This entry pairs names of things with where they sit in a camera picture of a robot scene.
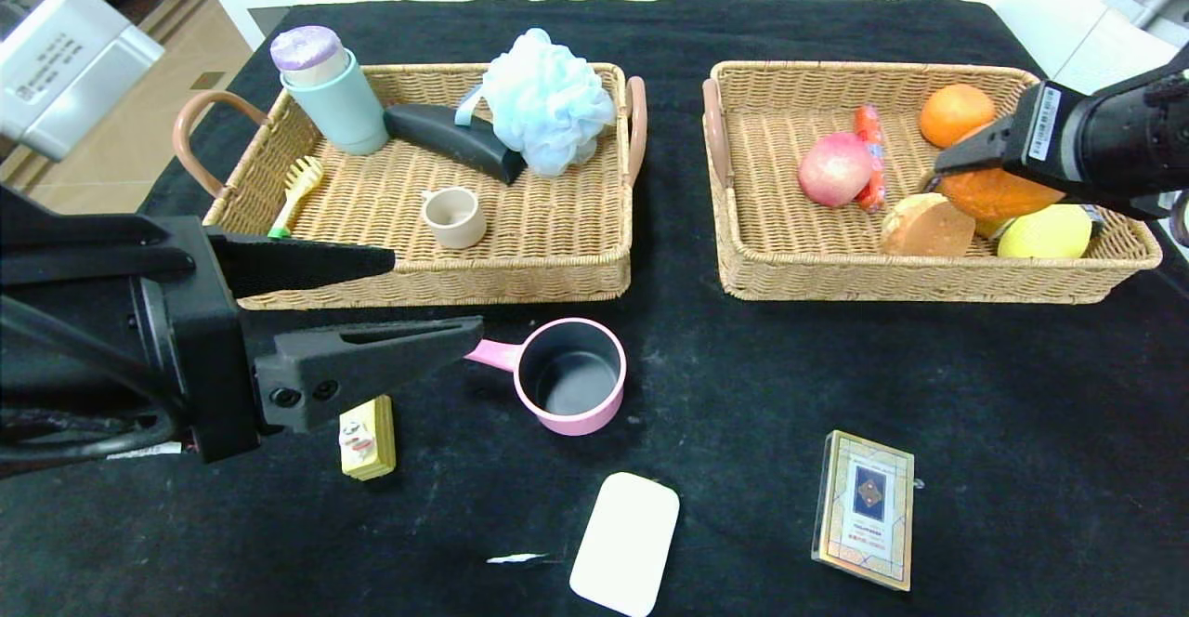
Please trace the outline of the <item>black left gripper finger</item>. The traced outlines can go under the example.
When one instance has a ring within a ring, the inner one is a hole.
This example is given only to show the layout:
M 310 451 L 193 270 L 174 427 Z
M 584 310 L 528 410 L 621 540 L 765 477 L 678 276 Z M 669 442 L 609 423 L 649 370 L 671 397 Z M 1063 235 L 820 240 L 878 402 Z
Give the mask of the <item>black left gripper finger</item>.
M 398 257 L 390 248 L 340 243 L 269 239 L 205 229 L 233 298 L 312 290 L 390 273 Z
M 310 432 L 382 394 L 463 360 L 480 342 L 480 316 L 331 325 L 272 338 L 252 355 L 263 421 Z

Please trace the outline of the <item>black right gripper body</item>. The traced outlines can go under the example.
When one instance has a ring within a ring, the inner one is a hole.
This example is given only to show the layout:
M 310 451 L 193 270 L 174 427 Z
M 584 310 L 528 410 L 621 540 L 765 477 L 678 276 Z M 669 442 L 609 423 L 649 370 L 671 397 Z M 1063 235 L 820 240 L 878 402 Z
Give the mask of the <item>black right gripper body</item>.
M 1185 216 L 1185 80 L 1081 95 L 1053 81 L 1015 108 L 1006 171 L 1127 218 Z

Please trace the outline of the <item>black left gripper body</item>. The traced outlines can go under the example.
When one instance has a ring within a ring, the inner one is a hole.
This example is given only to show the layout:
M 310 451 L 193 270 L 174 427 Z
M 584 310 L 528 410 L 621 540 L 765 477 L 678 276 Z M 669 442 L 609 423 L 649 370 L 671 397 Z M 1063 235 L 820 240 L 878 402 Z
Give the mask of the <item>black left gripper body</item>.
M 4 462 L 259 443 L 241 313 L 195 218 L 4 216 Z

